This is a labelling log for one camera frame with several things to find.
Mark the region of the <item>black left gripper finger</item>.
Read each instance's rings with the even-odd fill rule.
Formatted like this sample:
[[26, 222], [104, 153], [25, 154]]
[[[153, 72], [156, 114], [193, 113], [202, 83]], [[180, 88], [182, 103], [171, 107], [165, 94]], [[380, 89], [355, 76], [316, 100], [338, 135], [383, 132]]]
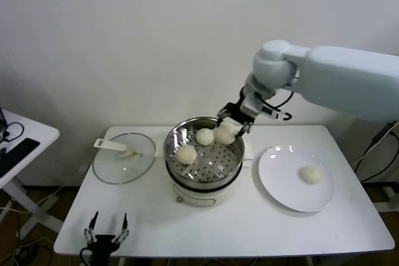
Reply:
[[116, 236], [116, 238], [114, 238], [113, 243], [117, 244], [117, 245], [121, 245], [125, 241], [125, 239], [128, 237], [128, 235], [129, 235], [128, 217], [127, 217], [127, 213], [125, 213], [123, 222], [122, 222], [121, 232], [119, 233], [118, 236]]
[[98, 217], [98, 212], [96, 212], [93, 218], [90, 220], [89, 226], [84, 229], [84, 236], [88, 244], [92, 244], [95, 242], [94, 227], [97, 217]]

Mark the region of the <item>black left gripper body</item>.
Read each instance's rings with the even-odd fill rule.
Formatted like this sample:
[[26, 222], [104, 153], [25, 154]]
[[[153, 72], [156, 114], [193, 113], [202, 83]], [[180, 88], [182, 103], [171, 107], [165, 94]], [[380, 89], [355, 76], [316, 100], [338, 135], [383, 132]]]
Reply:
[[95, 241], [90, 245], [92, 258], [91, 266], [107, 266], [110, 256], [118, 250], [120, 244], [115, 235], [100, 234], [95, 236]]

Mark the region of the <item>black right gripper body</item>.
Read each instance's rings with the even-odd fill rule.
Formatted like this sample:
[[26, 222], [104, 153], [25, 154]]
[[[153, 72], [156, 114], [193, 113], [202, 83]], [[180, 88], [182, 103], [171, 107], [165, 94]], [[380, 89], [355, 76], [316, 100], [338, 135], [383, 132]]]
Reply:
[[224, 107], [227, 117], [233, 119], [238, 123], [254, 123], [254, 118], [245, 114], [240, 110], [239, 103], [227, 103]]

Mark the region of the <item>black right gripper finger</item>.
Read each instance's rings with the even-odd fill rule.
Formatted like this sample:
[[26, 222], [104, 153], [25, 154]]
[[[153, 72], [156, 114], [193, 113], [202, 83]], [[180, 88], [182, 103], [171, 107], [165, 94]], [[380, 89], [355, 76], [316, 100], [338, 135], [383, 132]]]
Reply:
[[250, 133], [251, 128], [252, 128], [252, 123], [245, 122], [245, 123], [242, 125], [242, 127], [239, 129], [239, 131], [237, 132], [237, 134], [236, 134], [235, 137], [236, 137], [236, 138], [240, 138], [240, 137], [242, 137], [244, 134]]
[[229, 110], [227, 108], [222, 108], [218, 113], [217, 113], [217, 127], [220, 126], [220, 124], [223, 122], [223, 120], [229, 116]]

